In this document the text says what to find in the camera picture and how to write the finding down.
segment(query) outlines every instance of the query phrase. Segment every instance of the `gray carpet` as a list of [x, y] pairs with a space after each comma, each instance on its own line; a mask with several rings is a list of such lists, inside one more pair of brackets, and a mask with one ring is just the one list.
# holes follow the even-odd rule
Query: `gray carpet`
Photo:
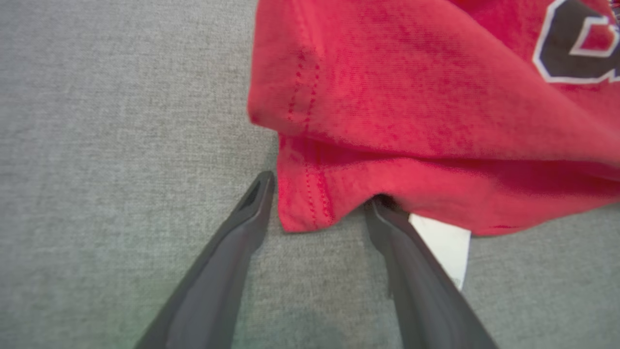
[[[0, 348], [131, 348], [275, 169], [246, 119], [256, 3], [0, 0]], [[620, 346], [620, 206], [475, 239], [504, 349]], [[399, 348], [360, 211], [254, 256], [234, 348]]]

